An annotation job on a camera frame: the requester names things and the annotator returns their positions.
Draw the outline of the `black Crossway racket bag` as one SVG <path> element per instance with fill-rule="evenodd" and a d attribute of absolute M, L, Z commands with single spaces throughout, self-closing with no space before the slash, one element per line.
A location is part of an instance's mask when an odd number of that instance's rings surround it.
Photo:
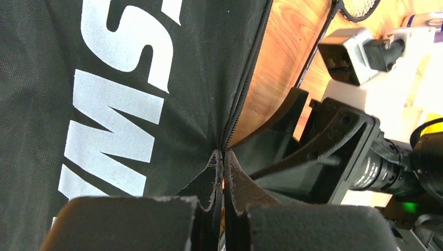
<path fill-rule="evenodd" d="M 82 197 L 175 196 L 229 143 L 271 1 L 1 1 L 1 250 Z"/>

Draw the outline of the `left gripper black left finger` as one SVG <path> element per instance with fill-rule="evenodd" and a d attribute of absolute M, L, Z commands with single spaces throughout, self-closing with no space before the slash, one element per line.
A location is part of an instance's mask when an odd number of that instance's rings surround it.
<path fill-rule="evenodd" d="M 41 250 L 218 250 L 222 153 L 175 196 L 82 197 L 58 214 Z"/>

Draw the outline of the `white shuttlecock tube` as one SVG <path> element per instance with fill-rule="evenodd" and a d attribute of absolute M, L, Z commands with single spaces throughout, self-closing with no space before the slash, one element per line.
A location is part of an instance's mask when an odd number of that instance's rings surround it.
<path fill-rule="evenodd" d="M 419 59 L 413 85 L 402 114 L 418 116 L 427 112 L 442 114 L 442 41 L 435 28 L 407 29 L 406 54 Z"/>

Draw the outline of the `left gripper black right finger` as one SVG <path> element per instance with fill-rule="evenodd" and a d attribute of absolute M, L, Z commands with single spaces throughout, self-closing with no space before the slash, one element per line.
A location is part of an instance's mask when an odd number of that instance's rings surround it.
<path fill-rule="evenodd" d="M 284 205 L 224 160 L 227 250 L 396 250 L 390 227 L 370 207 Z"/>

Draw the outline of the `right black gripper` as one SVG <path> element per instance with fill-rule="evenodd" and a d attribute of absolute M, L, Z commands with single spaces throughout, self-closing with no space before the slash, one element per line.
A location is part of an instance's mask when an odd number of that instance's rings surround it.
<path fill-rule="evenodd" d="M 308 92 L 293 87 L 276 112 L 230 149 L 266 191 L 310 204 L 339 204 L 348 190 L 415 194 L 410 146 L 384 137 L 378 118 L 331 98 L 312 101 L 301 147 L 293 133 Z"/>

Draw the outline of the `black badminton racket front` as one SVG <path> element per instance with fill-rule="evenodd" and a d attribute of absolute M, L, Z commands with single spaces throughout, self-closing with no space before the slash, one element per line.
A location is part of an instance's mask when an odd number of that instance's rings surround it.
<path fill-rule="evenodd" d="M 306 73 L 309 69 L 309 66 L 312 63 L 312 60 L 315 56 L 315 53 L 318 48 L 319 42 L 323 39 L 329 25 L 331 24 L 333 18 L 337 13 L 340 13 L 341 16 L 346 19 L 347 21 L 358 23 L 366 20 L 377 8 L 380 1 L 376 0 L 349 0 L 349 1 L 343 1 L 343 0 L 332 0 L 331 1 L 331 8 L 328 11 L 327 18 L 325 20 L 324 25 L 322 26 L 320 33 L 318 37 L 315 39 L 315 43 L 311 51 L 309 52 L 308 58 L 303 65 L 301 74 L 297 78 L 295 82 L 294 87 L 300 87 L 302 84 Z"/>

